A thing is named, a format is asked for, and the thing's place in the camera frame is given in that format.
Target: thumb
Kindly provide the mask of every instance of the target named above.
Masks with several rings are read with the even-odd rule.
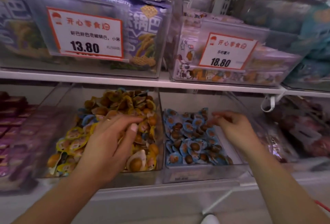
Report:
[[[133,123],[130,125],[130,127],[127,129],[125,137],[120,142],[119,147],[117,148],[116,154],[122,155],[122,156],[128,156],[129,152],[131,150],[132,144],[134,142],[134,139],[136,137],[136,133],[138,132],[138,125]]]
[[[223,130],[227,129],[232,125],[229,121],[227,121],[224,117],[217,118],[217,125],[220,126]]]

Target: price label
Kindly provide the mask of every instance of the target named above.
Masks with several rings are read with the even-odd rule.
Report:
[[[199,65],[243,70],[258,41],[210,33]]]
[[[47,8],[49,23],[61,54],[96,59],[124,58],[122,21]]]
[[[202,175],[201,170],[187,171],[187,172],[176,172],[170,177],[170,182],[183,182],[198,180]]]

